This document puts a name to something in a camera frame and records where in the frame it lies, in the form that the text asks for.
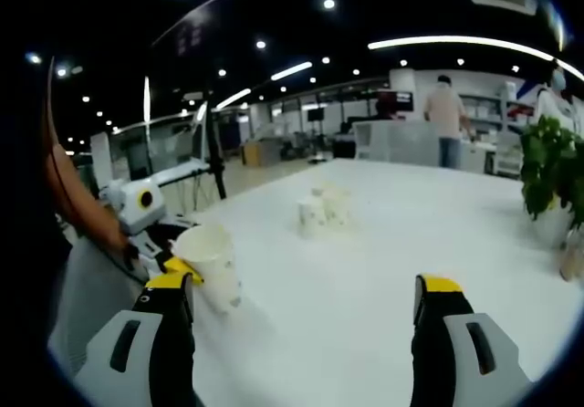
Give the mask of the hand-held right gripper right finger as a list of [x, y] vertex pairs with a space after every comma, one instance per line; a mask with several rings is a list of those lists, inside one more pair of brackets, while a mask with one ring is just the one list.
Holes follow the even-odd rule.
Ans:
[[532, 382], [515, 342], [452, 279], [415, 278], [412, 406], [514, 406]]

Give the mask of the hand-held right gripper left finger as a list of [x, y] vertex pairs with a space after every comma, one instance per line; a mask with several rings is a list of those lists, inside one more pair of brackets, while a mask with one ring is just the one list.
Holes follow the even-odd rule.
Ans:
[[83, 395], [93, 406], [194, 406], [193, 274], [151, 279], [90, 340]]

